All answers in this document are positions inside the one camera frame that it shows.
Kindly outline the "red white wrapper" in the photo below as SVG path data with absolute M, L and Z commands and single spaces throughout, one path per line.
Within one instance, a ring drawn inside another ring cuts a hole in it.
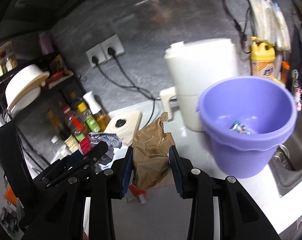
M 138 199 L 141 204 L 146 203 L 146 191 L 140 190 L 134 185 L 129 185 L 127 189 L 127 193 L 125 195 L 125 201 L 130 202 L 134 199 Z

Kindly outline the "brown paper bag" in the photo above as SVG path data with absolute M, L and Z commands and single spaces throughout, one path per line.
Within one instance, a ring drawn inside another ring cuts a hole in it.
M 172 134 L 164 131 L 166 121 L 168 113 L 163 112 L 133 136 L 133 184 L 139 190 L 146 191 L 158 185 L 170 169 L 168 154 L 175 142 Z

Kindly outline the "grey patterned wrapper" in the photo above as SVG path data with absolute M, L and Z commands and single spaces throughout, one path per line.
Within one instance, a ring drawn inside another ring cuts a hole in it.
M 91 147 L 97 146 L 100 142 L 105 142 L 107 144 L 107 152 L 94 164 L 96 173 L 110 168 L 115 160 L 123 157 L 123 153 L 121 152 L 122 141 L 118 135 L 91 132 Z

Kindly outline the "black kitchen rack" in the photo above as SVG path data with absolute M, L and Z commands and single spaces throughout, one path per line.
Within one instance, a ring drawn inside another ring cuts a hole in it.
M 71 105 L 71 92 L 82 96 L 85 90 L 55 51 L 29 61 L 18 60 L 16 68 L 0 77 L 2 123 L 16 122 L 22 152 L 38 172 L 47 168 L 56 154 L 53 136 L 64 135 L 73 144 L 77 142 L 61 110 Z

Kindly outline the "dark soy sauce bottle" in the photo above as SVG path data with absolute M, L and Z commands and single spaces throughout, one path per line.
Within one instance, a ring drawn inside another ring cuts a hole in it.
M 52 111 L 48 111 L 47 118 L 57 131 L 60 139 L 65 143 L 68 149 L 74 153 L 79 149 L 79 143 L 72 134 L 71 130 L 64 126 Z

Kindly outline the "green label oil bottle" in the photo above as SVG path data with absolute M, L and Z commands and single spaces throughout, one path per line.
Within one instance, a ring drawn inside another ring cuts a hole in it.
M 81 113 L 81 117 L 84 119 L 84 122 L 87 124 L 89 129 L 92 132 L 98 133 L 100 131 L 100 126 L 98 122 L 93 117 L 91 111 L 86 106 L 86 103 L 81 102 L 77 105 L 79 112 Z

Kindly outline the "oil sprayer white top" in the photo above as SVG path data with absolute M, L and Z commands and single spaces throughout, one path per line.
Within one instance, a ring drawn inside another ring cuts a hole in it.
M 95 120 L 98 122 L 101 131 L 105 131 L 106 127 L 108 126 L 111 118 L 109 114 L 103 109 L 100 103 L 95 99 L 93 91 L 89 91 L 84 94 L 83 99 L 86 101 L 87 105 L 89 106 L 92 115 L 94 116 Z

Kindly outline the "purple plastic bucket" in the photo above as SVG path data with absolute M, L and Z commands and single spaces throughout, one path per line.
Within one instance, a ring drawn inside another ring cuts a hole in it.
M 211 85 L 199 97 L 197 111 L 218 167 L 236 178 L 261 172 L 278 146 L 291 136 L 297 120 L 292 94 L 278 83 L 256 76 Z M 252 134 L 230 131 L 235 121 Z

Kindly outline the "cream bowl stack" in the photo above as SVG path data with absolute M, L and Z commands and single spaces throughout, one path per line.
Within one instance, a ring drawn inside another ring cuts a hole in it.
M 40 95 L 41 86 L 46 83 L 49 75 L 48 71 L 44 72 L 37 65 L 31 64 L 13 76 L 5 89 L 7 110 L 11 116 L 27 107 Z

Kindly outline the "white air fryer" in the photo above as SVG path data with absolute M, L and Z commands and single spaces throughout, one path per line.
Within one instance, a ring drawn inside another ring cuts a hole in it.
M 160 91 L 162 109 L 172 120 L 169 102 L 176 97 L 185 126 L 201 132 L 196 110 L 200 95 L 216 82 L 239 75 L 235 44 L 230 38 L 176 42 L 165 51 L 164 59 L 174 85 Z

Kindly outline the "orange cap bottle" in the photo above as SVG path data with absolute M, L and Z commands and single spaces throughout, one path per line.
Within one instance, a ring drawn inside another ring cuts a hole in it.
M 289 76 L 290 65 L 287 61 L 282 61 L 281 64 L 281 81 L 286 84 Z

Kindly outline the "yellow detergent bottle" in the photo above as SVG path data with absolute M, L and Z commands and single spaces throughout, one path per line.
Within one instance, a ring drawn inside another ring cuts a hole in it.
M 251 36 L 251 72 L 253 76 L 273 79 L 275 77 L 276 54 L 274 46 L 258 37 Z

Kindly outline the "hanging plastic bag packs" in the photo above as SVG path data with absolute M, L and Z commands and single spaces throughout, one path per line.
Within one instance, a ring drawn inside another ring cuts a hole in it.
M 249 0 L 255 24 L 255 37 L 267 41 L 277 51 L 291 51 L 289 29 L 277 3 L 272 0 Z

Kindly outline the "left wall socket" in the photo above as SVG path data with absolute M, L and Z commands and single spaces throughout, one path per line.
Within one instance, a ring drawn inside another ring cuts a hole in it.
M 95 67 L 95 63 L 92 61 L 93 57 L 98 59 L 98 64 L 105 63 L 107 61 L 107 58 L 105 56 L 105 53 L 103 51 L 101 44 L 97 44 L 94 47 L 92 47 L 91 49 L 87 50 L 86 56 L 87 56 L 92 68 Z

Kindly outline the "wall socket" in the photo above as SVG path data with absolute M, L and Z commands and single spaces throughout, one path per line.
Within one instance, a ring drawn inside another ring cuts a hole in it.
M 105 53 L 103 51 L 101 44 L 97 44 L 94 47 L 92 47 L 91 49 L 87 50 L 86 56 L 87 56 L 92 68 L 95 67 L 95 63 L 92 61 L 93 57 L 98 59 L 98 64 L 105 63 L 107 61 L 107 58 L 105 56 Z
M 112 37 L 101 42 L 100 45 L 105 54 L 107 61 L 112 59 L 112 56 L 108 53 L 109 48 L 112 48 L 115 51 L 116 56 L 119 56 L 119 55 L 122 55 L 123 53 L 125 53 L 125 49 L 122 45 L 122 42 L 121 42 L 118 34 L 115 34 Z

